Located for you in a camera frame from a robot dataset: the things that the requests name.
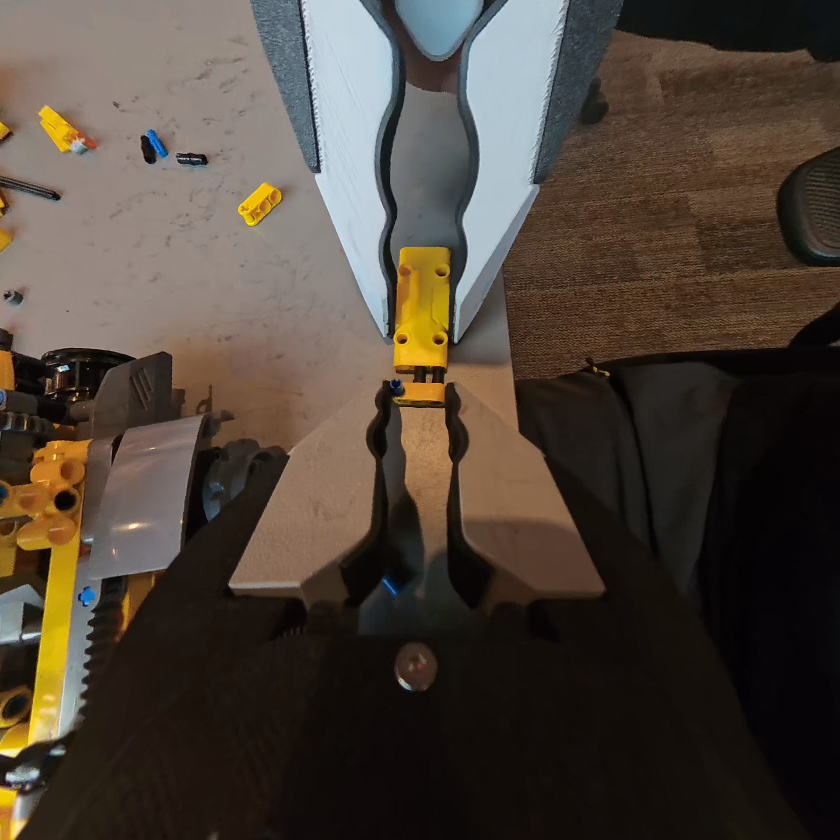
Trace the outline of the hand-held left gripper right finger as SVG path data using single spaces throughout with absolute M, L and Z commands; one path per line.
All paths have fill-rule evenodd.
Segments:
M 605 584 L 542 452 L 459 383 L 445 388 L 448 579 L 472 610 L 595 600 Z

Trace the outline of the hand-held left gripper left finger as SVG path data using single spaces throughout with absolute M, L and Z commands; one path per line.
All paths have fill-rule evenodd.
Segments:
M 388 563 L 394 416 L 388 381 L 296 444 L 229 587 L 236 595 L 358 607 Z

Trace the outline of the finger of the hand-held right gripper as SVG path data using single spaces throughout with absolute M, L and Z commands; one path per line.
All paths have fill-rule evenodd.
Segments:
M 539 192 L 537 162 L 569 2 L 502 1 L 479 16 L 458 69 L 458 111 L 469 148 L 456 214 L 463 265 L 451 337 L 479 312 Z
M 318 189 L 380 333 L 393 334 L 396 200 L 392 147 L 403 108 L 403 55 L 380 2 L 301 2 Z

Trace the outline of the short yellow beam with pins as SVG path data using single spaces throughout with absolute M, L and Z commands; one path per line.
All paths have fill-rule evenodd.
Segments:
M 444 406 L 447 373 L 444 366 L 404 366 L 395 372 L 396 377 L 387 382 L 387 387 L 396 405 L 429 408 Z

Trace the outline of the yellow rectangular building panel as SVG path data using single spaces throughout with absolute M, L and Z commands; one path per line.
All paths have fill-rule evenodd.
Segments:
M 405 247 L 397 267 L 395 371 L 448 368 L 450 256 L 446 247 Z

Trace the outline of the person's right forearm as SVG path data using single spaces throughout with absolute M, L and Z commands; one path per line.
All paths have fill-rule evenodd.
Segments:
M 616 29 L 724 51 L 839 59 L 838 1 L 625 1 Z

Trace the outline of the person's right hand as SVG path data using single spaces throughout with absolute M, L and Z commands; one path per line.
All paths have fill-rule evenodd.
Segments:
M 459 54 L 443 61 L 424 56 L 405 58 L 406 80 L 413 87 L 432 92 L 455 94 L 458 86 Z

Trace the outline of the black chair caster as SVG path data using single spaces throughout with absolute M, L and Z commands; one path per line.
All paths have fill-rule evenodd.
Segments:
M 608 110 L 608 102 L 602 94 L 602 80 L 594 77 L 581 106 L 579 123 L 584 126 L 596 125 L 604 120 Z

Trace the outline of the yellow two-hole connector block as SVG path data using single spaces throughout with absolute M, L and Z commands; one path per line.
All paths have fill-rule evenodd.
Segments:
M 238 214 L 248 227 L 254 227 L 281 201 L 281 190 L 272 184 L 263 182 L 238 205 Z

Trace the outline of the yellow grey toy vehicle model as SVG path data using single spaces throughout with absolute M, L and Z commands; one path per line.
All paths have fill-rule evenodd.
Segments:
M 67 752 L 141 603 L 196 530 L 281 448 L 212 445 L 233 416 L 182 415 L 166 352 L 1 339 L 2 838 Z

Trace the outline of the yellow wedge piece orange tip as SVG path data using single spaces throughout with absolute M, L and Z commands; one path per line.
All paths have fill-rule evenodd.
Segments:
M 85 154 L 97 149 L 95 142 L 66 121 L 54 109 L 38 110 L 39 124 L 61 153 Z

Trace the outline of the black axle rod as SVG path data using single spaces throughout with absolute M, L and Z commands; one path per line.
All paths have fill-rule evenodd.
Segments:
M 51 189 L 49 189 L 45 186 L 37 185 L 37 184 L 34 184 L 34 183 L 29 183 L 29 182 L 22 182 L 22 181 L 16 180 L 14 178 L 10 178 L 10 177 L 5 176 L 5 175 L 1 175 L 0 185 L 1 185 L 1 188 L 5 188 L 5 189 L 11 190 L 13 192 L 41 197 L 41 198 L 44 198 L 45 200 L 55 202 L 55 203 L 60 202 L 61 199 L 62 199 L 62 195 L 60 195 L 58 192 L 56 192 L 54 190 L 51 190 Z

